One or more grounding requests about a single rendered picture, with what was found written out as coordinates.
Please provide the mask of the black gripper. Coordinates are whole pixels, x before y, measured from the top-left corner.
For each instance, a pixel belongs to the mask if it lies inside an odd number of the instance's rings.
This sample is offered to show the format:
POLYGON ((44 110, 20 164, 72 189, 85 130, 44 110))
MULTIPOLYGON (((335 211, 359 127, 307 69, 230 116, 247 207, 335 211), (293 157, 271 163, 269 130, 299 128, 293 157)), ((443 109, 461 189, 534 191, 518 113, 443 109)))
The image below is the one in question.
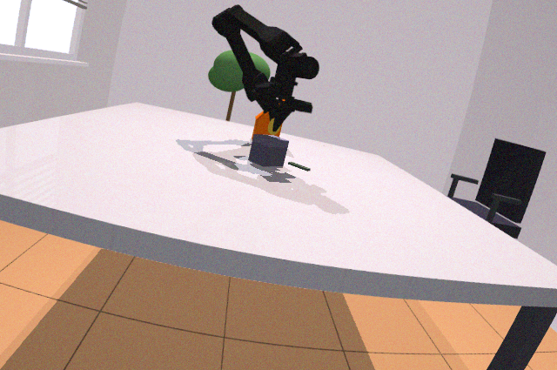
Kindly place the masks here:
POLYGON ((279 82, 280 79, 284 80, 285 83, 285 98, 271 98, 271 100, 263 100, 261 98, 256 98, 255 90, 253 89, 250 93, 250 99, 265 101, 263 106, 269 112, 270 121, 274 118, 272 131, 277 131, 277 129, 282 125, 285 119, 292 113, 292 111, 304 111, 312 114, 312 103, 294 99, 292 96, 294 85, 298 85, 295 77, 289 77, 286 75, 281 75, 275 73, 274 81, 279 82), (283 101, 285 100, 285 101, 283 101))

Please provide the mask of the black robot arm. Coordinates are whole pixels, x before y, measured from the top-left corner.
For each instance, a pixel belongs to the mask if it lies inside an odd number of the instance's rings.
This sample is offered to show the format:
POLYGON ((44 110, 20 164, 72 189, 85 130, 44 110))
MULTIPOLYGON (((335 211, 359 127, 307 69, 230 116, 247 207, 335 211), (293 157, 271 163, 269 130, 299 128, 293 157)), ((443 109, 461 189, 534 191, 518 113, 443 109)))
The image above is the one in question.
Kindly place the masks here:
POLYGON ((306 52, 299 53, 303 48, 288 32, 261 23, 239 4, 220 12, 211 21, 214 30, 227 39, 238 60, 243 72, 242 82, 250 102, 254 101, 249 98, 253 89, 256 98, 263 100, 285 98, 285 83, 283 79, 276 83, 274 77, 269 82, 265 73, 257 70, 240 35, 240 29, 259 42, 265 55, 278 65, 277 74, 304 79, 313 79, 319 74, 318 60, 308 57, 306 52))

